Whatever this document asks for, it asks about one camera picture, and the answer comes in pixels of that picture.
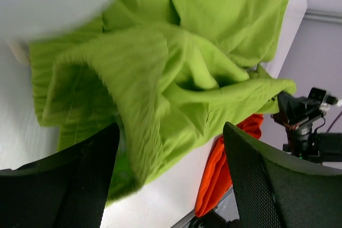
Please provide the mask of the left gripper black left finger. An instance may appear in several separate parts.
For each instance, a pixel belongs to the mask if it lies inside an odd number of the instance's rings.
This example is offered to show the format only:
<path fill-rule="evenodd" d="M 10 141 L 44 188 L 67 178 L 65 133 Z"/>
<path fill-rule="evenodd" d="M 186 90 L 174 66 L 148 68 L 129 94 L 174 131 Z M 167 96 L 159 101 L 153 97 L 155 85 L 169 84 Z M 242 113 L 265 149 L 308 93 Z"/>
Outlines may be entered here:
<path fill-rule="evenodd" d="M 51 156 L 1 170 L 1 227 L 100 227 L 119 139 L 113 123 Z"/>

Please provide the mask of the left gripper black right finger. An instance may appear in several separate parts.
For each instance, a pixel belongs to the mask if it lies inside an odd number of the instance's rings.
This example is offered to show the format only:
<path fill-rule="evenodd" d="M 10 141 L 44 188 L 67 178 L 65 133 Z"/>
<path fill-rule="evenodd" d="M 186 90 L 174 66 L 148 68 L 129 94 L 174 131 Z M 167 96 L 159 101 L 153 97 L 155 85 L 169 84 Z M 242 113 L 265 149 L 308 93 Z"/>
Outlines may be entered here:
<path fill-rule="evenodd" d="M 341 170 L 289 155 L 230 122 L 223 139 L 241 227 L 341 227 Z"/>

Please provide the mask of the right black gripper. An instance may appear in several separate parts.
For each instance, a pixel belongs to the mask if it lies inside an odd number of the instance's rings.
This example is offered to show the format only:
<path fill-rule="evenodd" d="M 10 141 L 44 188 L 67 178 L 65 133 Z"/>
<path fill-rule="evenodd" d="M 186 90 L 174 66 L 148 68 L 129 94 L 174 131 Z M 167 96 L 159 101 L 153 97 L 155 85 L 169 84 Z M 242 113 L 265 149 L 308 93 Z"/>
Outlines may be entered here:
<path fill-rule="evenodd" d="M 318 133 L 313 122 L 323 117 L 318 100 L 282 91 L 277 95 L 278 113 L 272 119 L 286 129 L 283 151 L 313 163 L 341 162 L 341 133 Z"/>

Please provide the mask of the orange shorts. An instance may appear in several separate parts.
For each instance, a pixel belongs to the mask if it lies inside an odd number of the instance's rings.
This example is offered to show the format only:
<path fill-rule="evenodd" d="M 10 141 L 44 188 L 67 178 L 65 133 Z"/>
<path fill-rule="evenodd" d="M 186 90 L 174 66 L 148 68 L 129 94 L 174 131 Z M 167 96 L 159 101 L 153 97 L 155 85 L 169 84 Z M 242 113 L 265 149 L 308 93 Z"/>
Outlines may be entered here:
<path fill-rule="evenodd" d="M 202 217 L 213 210 L 231 186 L 224 140 L 220 135 L 214 142 L 201 179 L 195 204 L 195 216 Z"/>

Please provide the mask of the lime green shorts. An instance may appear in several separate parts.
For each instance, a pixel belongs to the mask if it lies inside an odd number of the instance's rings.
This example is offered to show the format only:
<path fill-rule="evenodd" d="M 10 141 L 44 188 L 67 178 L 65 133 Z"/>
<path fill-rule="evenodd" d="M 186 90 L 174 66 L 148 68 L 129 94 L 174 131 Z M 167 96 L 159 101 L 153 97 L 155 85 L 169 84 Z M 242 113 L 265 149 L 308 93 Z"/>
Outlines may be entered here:
<path fill-rule="evenodd" d="M 123 125 L 108 200 L 155 180 L 295 83 L 273 59 L 289 0 L 115 0 L 91 22 L 29 44 L 34 108 L 58 149 Z"/>

